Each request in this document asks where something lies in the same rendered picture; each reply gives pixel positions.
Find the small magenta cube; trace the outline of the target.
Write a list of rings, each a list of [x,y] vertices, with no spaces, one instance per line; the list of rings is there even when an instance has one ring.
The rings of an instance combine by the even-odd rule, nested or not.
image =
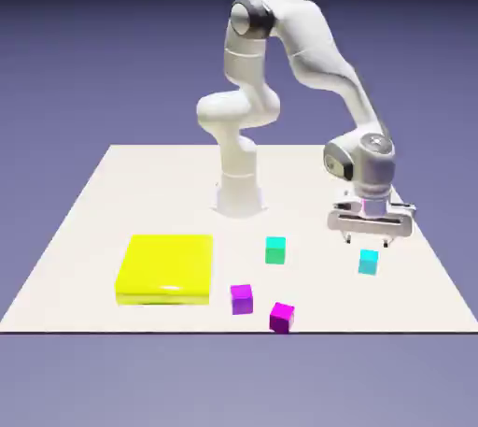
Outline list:
[[[277,334],[288,334],[294,315],[294,306],[276,302],[270,312],[269,329]]]

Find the small cyan cube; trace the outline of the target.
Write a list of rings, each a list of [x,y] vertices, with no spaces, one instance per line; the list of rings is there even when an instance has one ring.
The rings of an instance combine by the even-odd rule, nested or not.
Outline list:
[[[375,276],[378,268],[379,252],[373,249],[362,249],[359,254],[358,272]]]

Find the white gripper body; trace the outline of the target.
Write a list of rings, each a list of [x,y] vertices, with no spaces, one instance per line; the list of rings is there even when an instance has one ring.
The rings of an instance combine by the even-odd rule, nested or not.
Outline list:
[[[409,214],[388,214],[378,219],[363,218],[357,214],[333,210],[327,219],[333,231],[351,236],[353,233],[382,237],[408,237],[413,231],[413,217]]]

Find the small green cube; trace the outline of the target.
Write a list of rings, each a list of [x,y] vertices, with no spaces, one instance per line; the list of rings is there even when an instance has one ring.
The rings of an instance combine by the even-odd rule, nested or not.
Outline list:
[[[264,260],[267,264],[284,264],[287,241],[283,236],[267,236]]]

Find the small purple cube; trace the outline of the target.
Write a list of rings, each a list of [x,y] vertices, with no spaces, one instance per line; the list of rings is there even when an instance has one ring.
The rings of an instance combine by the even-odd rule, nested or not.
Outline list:
[[[253,312],[253,292],[250,284],[231,285],[232,314],[245,315]]]

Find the large yellow box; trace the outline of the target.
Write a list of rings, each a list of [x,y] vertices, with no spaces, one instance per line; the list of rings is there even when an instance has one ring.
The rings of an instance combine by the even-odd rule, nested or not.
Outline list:
[[[212,235],[133,235],[116,281],[120,305],[206,305]]]

